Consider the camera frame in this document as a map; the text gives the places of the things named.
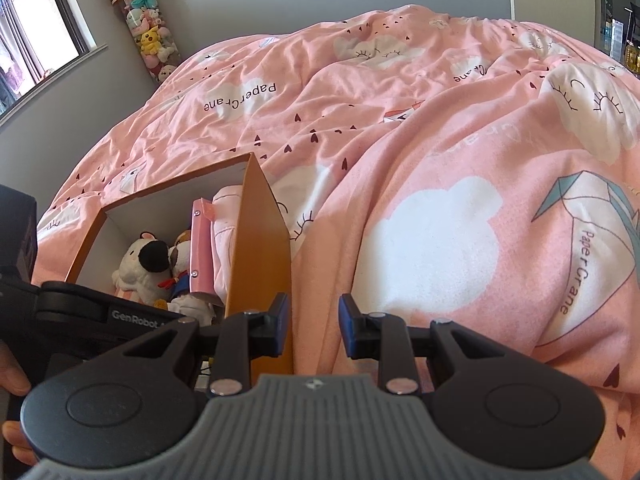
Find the person left hand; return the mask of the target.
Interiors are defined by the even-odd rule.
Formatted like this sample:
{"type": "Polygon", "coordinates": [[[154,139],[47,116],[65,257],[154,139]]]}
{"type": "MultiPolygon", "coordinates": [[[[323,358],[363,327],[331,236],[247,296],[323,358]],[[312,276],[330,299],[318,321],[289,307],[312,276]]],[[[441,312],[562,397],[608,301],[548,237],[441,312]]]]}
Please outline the person left hand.
{"type": "Polygon", "coordinates": [[[30,446],[20,423],[20,410],[17,400],[23,399],[29,393],[32,385],[29,382],[21,365],[13,355],[9,346],[1,343],[1,390],[9,396],[9,407],[6,412],[6,421],[2,422],[1,433],[6,443],[11,448],[13,457],[27,467],[38,463],[36,453],[30,446]]]}

